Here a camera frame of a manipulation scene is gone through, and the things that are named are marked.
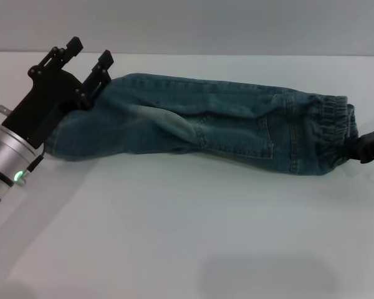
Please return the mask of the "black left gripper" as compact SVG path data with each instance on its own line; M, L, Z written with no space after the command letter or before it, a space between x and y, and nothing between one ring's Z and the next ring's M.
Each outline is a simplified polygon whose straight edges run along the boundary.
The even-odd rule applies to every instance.
M98 58L90 75L80 81L63 69L83 49L78 37L73 37L65 48L53 47L28 73L31 91L2 122L2 126L24 139L33 148L46 142L66 114L77 109L91 109L97 97L111 82L108 73L114 63L112 54L105 50Z

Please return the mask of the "blue denim shorts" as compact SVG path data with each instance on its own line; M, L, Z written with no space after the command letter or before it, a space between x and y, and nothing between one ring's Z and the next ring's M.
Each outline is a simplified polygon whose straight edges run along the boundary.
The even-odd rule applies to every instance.
M284 87L129 74L46 141L67 161L120 153L209 153L293 175L323 175L358 137L346 97Z

